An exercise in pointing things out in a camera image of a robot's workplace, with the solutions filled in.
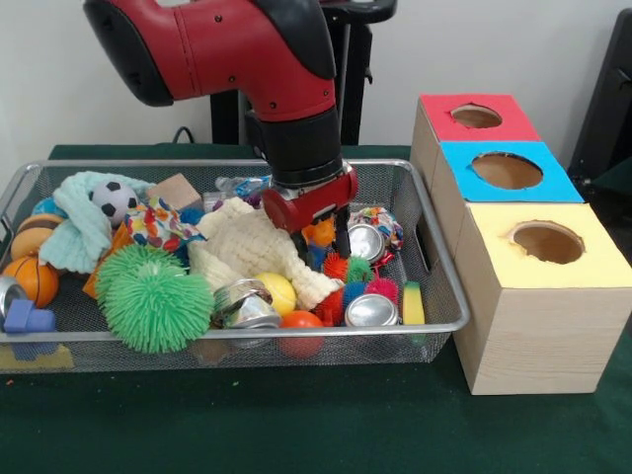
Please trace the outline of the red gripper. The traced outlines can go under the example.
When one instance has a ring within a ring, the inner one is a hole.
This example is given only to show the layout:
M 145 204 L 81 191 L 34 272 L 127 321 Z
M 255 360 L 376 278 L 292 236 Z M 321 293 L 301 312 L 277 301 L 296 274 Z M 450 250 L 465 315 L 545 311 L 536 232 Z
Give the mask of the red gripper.
M 324 184 L 287 189 L 272 183 L 263 191 L 264 210 L 276 228 L 285 230 L 301 260 L 309 258 L 302 229 L 319 219 L 335 215 L 335 249 L 342 259 L 351 255 L 349 237 L 350 204 L 357 193 L 357 175 L 352 166 Z

